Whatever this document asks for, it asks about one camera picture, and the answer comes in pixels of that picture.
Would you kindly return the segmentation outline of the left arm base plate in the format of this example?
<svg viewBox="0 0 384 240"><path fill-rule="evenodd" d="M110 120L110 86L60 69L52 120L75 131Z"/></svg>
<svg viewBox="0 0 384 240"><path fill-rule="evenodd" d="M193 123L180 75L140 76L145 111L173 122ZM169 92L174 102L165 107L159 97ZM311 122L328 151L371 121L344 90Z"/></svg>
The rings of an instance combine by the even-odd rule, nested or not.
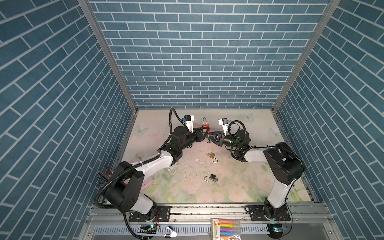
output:
<svg viewBox="0 0 384 240"><path fill-rule="evenodd" d="M129 215L130 223L140 222L168 222L170 220L171 207L154 205L147 214L133 212Z"/></svg>

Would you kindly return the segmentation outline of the red padlock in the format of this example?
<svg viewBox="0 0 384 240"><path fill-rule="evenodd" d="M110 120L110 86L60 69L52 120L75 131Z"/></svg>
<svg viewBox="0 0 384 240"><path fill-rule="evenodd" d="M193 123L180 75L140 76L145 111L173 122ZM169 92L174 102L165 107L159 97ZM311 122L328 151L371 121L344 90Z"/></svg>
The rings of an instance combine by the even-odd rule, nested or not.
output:
<svg viewBox="0 0 384 240"><path fill-rule="evenodd" d="M202 127L210 127L209 124L208 124L208 121L207 121L207 118L206 117L203 117L202 118Z"/></svg>

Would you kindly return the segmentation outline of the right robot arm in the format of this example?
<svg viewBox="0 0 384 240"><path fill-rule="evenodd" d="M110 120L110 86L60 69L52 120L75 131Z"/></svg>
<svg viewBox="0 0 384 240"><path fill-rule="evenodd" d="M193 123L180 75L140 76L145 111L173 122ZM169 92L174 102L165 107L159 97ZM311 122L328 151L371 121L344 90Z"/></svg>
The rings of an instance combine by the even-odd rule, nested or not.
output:
<svg viewBox="0 0 384 240"><path fill-rule="evenodd" d="M285 142L279 142L274 146L251 146L249 133L245 130L240 130L235 135L221 131L211 132L208 133L207 139L217 146L227 147L232 158L240 162L268 163L275 180L271 192L264 201L264 215L267 219L274 220L288 210L288 194L306 167Z"/></svg>

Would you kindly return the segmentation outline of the large brass padlock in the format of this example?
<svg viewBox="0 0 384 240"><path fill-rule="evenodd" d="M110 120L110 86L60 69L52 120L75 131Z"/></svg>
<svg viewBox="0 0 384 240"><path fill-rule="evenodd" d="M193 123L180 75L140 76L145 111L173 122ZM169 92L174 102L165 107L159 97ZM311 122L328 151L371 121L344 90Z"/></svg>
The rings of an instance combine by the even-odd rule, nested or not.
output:
<svg viewBox="0 0 384 240"><path fill-rule="evenodd" d="M207 153L207 156L212 159L212 162L213 163L218 163L218 159L216 158L216 154L215 153Z"/></svg>

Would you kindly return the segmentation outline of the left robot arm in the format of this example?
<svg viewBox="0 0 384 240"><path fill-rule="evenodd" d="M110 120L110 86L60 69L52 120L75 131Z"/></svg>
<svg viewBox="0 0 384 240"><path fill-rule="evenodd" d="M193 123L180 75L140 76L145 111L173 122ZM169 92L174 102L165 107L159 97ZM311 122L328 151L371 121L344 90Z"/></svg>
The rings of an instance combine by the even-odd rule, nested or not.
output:
<svg viewBox="0 0 384 240"><path fill-rule="evenodd" d="M146 179L168 168L183 156L183 150L195 142L202 142L210 131L209 127L200 127L188 131L186 127L177 127L158 149L158 153L136 164L121 162L112 176L101 187L94 199L94 205L100 209L117 209L122 214L140 213L152 219L157 203L141 194Z"/></svg>

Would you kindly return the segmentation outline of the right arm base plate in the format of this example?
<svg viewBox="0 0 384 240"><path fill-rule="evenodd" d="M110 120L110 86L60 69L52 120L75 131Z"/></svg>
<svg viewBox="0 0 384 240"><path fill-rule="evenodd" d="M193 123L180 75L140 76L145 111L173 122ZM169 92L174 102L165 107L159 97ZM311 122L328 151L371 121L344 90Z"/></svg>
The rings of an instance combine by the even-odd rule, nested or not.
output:
<svg viewBox="0 0 384 240"><path fill-rule="evenodd" d="M246 205L245 211L250 215L252 222L257 221L290 221L291 214L287 205L280 208L274 208L272 205Z"/></svg>

